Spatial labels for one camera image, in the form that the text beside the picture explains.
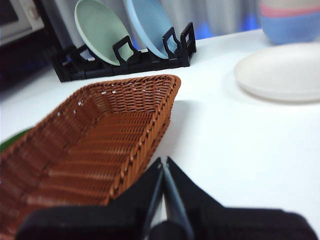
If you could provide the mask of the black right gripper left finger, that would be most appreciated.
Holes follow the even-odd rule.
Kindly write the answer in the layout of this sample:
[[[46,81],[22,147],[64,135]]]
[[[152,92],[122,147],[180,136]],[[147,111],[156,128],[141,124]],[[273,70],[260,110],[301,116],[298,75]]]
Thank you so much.
[[[142,240],[161,198],[160,158],[130,188],[108,205],[57,206],[29,214],[18,240]]]

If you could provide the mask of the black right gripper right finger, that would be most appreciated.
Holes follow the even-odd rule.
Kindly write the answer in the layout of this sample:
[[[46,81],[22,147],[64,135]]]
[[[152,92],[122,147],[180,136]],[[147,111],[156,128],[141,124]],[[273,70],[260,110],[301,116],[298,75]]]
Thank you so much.
[[[274,208],[226,207],[168,157],[163,166],[166,212],[190,240],[315,240],[307,220]]]

